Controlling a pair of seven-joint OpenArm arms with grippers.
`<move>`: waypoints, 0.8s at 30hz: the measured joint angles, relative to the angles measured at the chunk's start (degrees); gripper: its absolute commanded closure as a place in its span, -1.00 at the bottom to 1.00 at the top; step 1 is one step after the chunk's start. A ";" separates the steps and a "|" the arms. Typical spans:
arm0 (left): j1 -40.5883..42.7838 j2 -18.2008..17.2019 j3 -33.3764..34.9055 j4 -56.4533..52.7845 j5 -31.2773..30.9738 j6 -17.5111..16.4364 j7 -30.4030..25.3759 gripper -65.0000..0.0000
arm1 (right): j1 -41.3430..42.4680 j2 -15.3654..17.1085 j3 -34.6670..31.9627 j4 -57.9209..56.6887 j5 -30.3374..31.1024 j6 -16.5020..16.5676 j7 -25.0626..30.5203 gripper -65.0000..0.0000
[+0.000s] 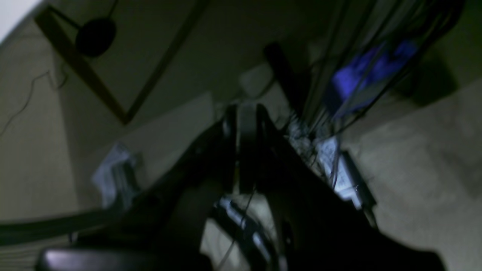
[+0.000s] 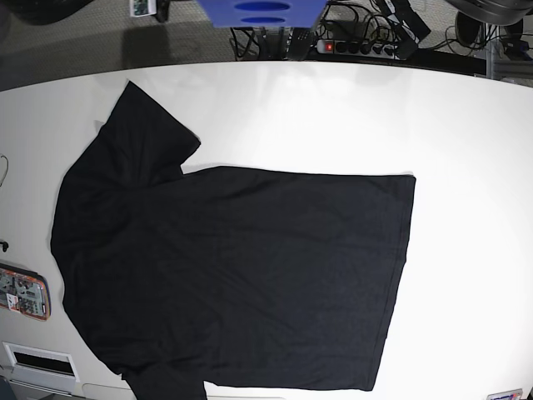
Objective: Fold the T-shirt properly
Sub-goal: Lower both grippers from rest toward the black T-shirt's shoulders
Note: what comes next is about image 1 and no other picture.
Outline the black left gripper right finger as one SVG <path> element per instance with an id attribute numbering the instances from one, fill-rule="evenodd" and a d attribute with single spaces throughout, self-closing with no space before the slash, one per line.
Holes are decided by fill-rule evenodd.
<path id="1" fill-rule="evenodd" d="M 258 188 L 267 198 L 280 248 L 293 271 L 444 271 L 438 254 L 416 250 L 373 228 L 303 162 L 256 106 Z"/>

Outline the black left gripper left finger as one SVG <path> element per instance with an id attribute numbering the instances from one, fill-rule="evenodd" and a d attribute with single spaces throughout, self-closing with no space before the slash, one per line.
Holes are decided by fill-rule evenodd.
<path id="1" fill-rule="evenodd" d="M 77 271 L 211 271 L 200 252 L 216 200 L 232 186 L 237 106 L 197 137 L 121 217 L 81 238 Z"/>

